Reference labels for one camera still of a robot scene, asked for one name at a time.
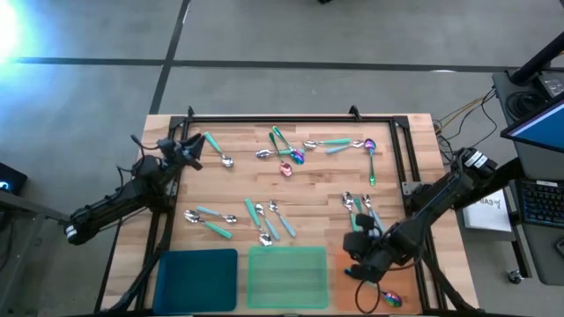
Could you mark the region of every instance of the gray floor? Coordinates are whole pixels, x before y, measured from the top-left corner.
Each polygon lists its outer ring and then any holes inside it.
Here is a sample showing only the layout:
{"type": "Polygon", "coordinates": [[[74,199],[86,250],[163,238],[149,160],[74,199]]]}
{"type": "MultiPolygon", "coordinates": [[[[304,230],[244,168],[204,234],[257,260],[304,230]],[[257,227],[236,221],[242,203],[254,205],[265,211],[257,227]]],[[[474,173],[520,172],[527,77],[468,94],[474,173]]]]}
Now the gray floor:
{"type": "MultiPolygon", "coordinates": [[[[164,58],[180,0],[20,1],[19,56],[164,58]]],[[[517,66],[562,31],[557,0],[193,0],[177,59],[517,66]]],[[[136,156],[160,67],[0,65],[0,161],[30,175],[26,197],[71,213],[118,183],[115,164],[136,156]]],[[[486,73],[173,68],[161,114],[431,113],[483,95],[486,73]]],[[[488,113],[504,126],[495,100],[488,113]]],[[[454,147],[491,127],[473,114],[454,147]]],[[[505,162],[511,142],[479,148],[505,162]]],[[[112,232],[82,247],[47,225],[18,310],[90,313],[112,232]]],[[[536,278],[519,286],[508,242],[463,231],[480,306],[496,313],[561,316],[564,291],[536,278]]]]}

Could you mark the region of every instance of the white paper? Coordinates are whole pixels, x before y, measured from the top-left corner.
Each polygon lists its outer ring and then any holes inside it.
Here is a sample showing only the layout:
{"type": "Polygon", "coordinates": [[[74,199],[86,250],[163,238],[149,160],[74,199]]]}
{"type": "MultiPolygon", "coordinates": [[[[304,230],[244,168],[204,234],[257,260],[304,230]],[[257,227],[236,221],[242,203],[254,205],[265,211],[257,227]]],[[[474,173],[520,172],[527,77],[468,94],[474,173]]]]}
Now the white paper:
{"type": "Polygon", "coordinates": [[[463,214],[466,228],[511,232],[503,189],[464,208],[463,214]]]}

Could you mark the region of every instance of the green transparent tray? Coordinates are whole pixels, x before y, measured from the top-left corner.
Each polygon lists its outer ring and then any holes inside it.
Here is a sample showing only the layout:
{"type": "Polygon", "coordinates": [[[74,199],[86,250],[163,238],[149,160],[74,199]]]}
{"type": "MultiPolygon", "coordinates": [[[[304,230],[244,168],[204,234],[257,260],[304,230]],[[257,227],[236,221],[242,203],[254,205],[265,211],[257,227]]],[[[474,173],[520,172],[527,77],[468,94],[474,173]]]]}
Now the green transparent tray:
{"type": "Polygon", "coordinates": [[[329,305],[325,247],[252,247],[249,308],[311,308],[329,305]]]}

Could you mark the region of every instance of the wooden table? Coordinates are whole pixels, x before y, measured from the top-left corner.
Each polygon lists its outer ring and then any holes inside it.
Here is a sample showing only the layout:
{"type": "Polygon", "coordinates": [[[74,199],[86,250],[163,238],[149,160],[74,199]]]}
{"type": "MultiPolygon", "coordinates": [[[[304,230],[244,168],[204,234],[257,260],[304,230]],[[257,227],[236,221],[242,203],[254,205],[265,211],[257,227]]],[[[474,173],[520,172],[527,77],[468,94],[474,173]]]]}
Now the wooden table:
{"type": "MultiPolygon", "coordinates": [[[[402,115],[409,118],[421,179],[424,182],[438,180],[445,171],[434,137],[431,116],[402,115]]],[[[166,137],[169,121],[169,115],[149,115],[145,123],[143,143],[154,144],[158,139],[166,137]]],[[[343,260],[343,235],[351,231],[348,214],[341,204],[341,194],[346,190],[355,196],[370,194],[375,201],[375,209],[386,226],[404,218],[389,125],[342,122],[190,124],[189,135],[205,131],[211,132],[222,150],[233,157],[234,167],[224,168],[219,163],[218,154],[206,143],[201,157],[204,169],[199,172],[191,168],[184,170],[170,250],[236,249],[239,253],[239,294],[238,305],[233,313],[358,313],[353,300],[358,282],[344,279],[342,270],[338,269],[342,263],[337,260],[346,261],[343,260]],[[276,157],[266,160],[255,158],[257,150],[272,149],[268,133],[273,125],[277,125],[286,139],[296,145],[309,139],[319,141],[341,137],[350,137],[352,140],[373,138],[378,144],[375,154],[376,186],[371,187],[368,183],[368,156],[364,149],[349,149],[328,156],[324,154],[323,147],[318,147],[306,154],[306,164],[293,165],[292,178],[283,178],[278,172],[279,161],[276,157]],[[281,236],[281,241],[275,243],[277,246],[326,247],[330,270],[330,306],[327,309],[281,311],[247,308],[248,253],[250,247],[257,245],[257,230],[243,203],[246,197],[250,197],[254,203],[265,204],[270,199],[276,201],[279,211],[293,226],[297,233],[296,239],[289,236],[273,214],[267,213],[281,236]],[[195,209],[197,205],[211,210],[223,210],[237,216],[236,225],[206,217],[228,229],[233,234],[231,240],[225,240],[202,225],[190,224],[183,218],[184,210],[195,209]]],[[[406,172],[411,174],[404,138],[399,139],[406,172]]],[[[102,308],[112,306],[139,272],[150,220],[151,213],[147,211],[122,225],[103,295],[102,308]]],[[[447,278],[466,301],[478,306],[455,214],[445,213],[434,224],[432,231],[437,257],[447,278]]],[[[158,268],[155,268],[149,280],[145,301],[147,306],[152,303],[157,270],[158,268]]],[[[434,306],[433,284],[428,272],[426,280],[434,306]]],[[[399,309],[390,308],[381,303],[377,313],[420,313],[419,293],[413,269],[388,273],[381,286],[383,289],[398,292],[404,299],[404,306],[399,309]]],[[[372,305],[373,300],[374,295],[372,300],[364,301],[365,309],[372,305]]]]}

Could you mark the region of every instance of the keyboard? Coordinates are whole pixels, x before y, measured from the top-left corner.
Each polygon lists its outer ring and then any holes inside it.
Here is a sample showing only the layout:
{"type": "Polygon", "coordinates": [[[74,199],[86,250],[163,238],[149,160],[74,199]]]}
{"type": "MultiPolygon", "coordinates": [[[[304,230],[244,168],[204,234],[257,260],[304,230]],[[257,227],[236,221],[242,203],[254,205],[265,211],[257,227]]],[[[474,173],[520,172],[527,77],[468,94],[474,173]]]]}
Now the keyboard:
{"type": "Polygon", "coordinates": [[[517,181],[523,221],[564,228],[564,186],[543,181],[517,181]]]}

